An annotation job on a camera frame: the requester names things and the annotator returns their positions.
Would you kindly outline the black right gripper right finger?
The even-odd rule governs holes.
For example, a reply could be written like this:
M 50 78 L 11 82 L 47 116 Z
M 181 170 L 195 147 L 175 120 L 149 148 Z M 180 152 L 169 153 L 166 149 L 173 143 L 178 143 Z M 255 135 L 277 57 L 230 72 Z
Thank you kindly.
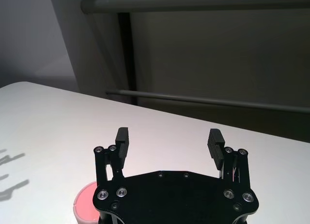
M 225 140 L 219 129 L 210 130 L 207 146 L 219 171 L 220 179 L 244 187 L 250 186 L 247 150 L 233 150 L 225 146 Z

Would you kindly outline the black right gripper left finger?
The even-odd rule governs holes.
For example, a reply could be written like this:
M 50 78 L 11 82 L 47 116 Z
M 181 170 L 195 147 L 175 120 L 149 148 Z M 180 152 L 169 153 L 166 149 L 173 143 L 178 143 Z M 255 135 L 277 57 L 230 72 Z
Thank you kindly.
M 127 127 L 118 129 L 115 144 L 110 145 L 107 149 L 102 146 L 93 149 L 95 157 L 96 182 L 98 186 L 107 183 L 107 165 L 112 169 L 112 181 L 120 182 L 124 180 L 123 168 L 129 148 L 129 132 Z

